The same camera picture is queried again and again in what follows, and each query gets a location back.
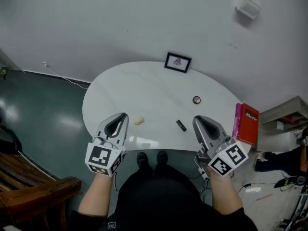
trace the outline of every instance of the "pink book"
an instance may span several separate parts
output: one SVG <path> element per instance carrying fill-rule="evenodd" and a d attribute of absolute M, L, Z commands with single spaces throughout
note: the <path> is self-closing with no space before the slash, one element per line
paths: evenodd
<path fill-rule="evenodd" d="M 237 138 L 239 134 L 239 128 L 241 122 L 241 110 L 242 110 L 242 104 L 237 103 L 235 107 L 235 118 L 234 118 L 233 133 L 232 133 L 232 136 L 235 138 Z"/>

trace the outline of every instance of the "beige object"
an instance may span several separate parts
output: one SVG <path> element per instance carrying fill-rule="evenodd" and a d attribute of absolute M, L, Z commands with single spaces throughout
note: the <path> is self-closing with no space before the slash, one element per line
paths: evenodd
<path fill-rule="evenodd" d="M 134 119 L 134 124 L 135 125 L 140 125 L 142 122 L 144 122 L 144 118 L 141 115 L 135 117 L 135 119 Z"/>

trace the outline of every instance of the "black picture frame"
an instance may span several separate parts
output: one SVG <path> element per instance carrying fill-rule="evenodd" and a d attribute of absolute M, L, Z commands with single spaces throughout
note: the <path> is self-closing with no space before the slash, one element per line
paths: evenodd
<path fill-rule="evenodd" d="M 168 66 L 168 61 L 169 61 L 170 56 L 181 58 L 181 59 L 188 61 L 185 70 Z M 178 54 L 175 54 L 175 53 L 172 53 L 172 52 L 168 52 L 167 59 L 166 59 L 166 62 L 165 62 L 165 68 L 172 69 L 172 70 L 175 70 L 175 71 L 179 71 L 179 72 L 182 72 L 182 73 L 187 73 L 187 70 L 188 70 L 188 67 L 189 67 L 191 61 L 192 61 L 192 59 L 190 57 L 181 56 L 181 55 L 178 55 Z"/>

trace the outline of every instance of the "shoe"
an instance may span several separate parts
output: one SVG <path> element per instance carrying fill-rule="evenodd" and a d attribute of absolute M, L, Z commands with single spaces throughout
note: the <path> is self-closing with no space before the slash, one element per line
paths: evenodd
<path fill-rule="evenodd" d="M 168 163 L 168 154 L 165 151 L 160 151 L 157 154 L 157 164 L 167 164 Z"/>
<path fill-rule="evenodd" d="M 271 156 L 273 156 L 273 152 L 264 152 L 262 153 L 262 157 L 265 159 L 265 160 L 270 160 Z"/>
<path fill-rule="evenodd" d="M 139 152 L 137 155 L 137 164 L 139 168 L 149 167 L 148 156 L 144 152 Z"/>
<path fill-rule="evenodd" d="M 257 165 L 257 162 L 261 162 L 261 153 L 258 153 L 256 158 L 255 158 L 255 171 L 256 171 L 256 165 Z"/>

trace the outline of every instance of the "marble tabletop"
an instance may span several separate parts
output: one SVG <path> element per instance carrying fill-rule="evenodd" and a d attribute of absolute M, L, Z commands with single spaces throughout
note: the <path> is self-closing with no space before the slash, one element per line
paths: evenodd
<path fill-rule="evenodd" d="M 200 104 L 193 97 L 201 98 Z M 193 118 L 208 116 L 232 134 L 235 106 L 240 101 L 212 78 L 189 69 L 186 74 L 164 68 L 160 62 L 132 62 L 101 73 L 89 86 L 82 107 L 90 135 L 111 115 L 129 116 L 127 150 L 175 149 L 198 151 Z M 144 123 L 134 125 L 137 116 Z M 186 127 L 183 132 L 176 123 Z M 242 142 L 248 152 L 250 145 Z"/>

